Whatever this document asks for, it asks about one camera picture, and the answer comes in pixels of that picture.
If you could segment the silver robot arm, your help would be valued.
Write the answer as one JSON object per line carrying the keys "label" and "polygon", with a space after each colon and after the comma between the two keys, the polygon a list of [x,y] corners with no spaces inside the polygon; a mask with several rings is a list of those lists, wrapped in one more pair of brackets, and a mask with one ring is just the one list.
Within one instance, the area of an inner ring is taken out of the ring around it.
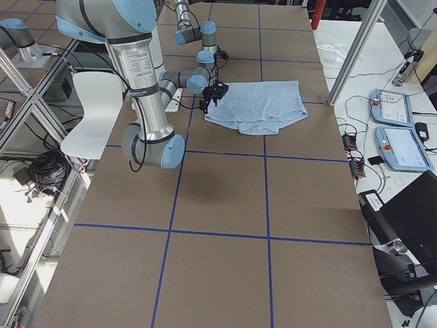
{"label": "silver robot arm", "polygon": [[177,14],[178,44],[200,40],[202,50],[191,70],[156,73],[150,45],[157,35],[153,1],[57,1],[58,30],[80,41],[104,44],[132,99],[137,121],[128,126],[122,149],[131,163],[162,169],[177,167],[184,156],[185,140],[167,121],[165,109],[179,88],[201,94],[199,108],[224,97],[229,87],[219,81],[216,58],[222,50],[216,42],[216,25],[207,20],[192,26],[190,1],[169,1]]}
{"label": "silver robot arm", "polygon": [[175,32],[175,40],[179,45],[201,41],[203,51],[215,54],[219,49],[216,41],[215,22],[206,20],[200,24],[195,14],[190,10],[190,5],[194,3],[199,3],[199,1],[165,1],[165,5],[173,10],[176,15],[177,30]]}

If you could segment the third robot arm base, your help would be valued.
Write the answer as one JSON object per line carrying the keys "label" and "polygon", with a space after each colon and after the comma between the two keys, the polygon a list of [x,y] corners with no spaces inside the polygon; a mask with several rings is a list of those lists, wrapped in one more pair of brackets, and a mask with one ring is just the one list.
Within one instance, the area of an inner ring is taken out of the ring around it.
{"label": "third robot arm base", "polygon": [[35,41],[26,24],[18,18],[1,21],[1,48],[16,48],[18,53],[11,59],[17,68],[43,68],[52,56],[53,48]]}

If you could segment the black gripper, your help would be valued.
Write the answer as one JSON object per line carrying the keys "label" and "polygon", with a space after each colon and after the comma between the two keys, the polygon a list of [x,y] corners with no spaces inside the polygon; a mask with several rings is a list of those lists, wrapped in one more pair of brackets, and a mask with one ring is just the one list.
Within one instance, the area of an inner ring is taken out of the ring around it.
{"label": "black gripper", "polygon": [[203,91],[203,99],[199,101],[199,109],[207,113],[211,101],[214,103],[222,99],[229,91],[229,86],[219,80],[216,80],[213,85],[206,87]]}

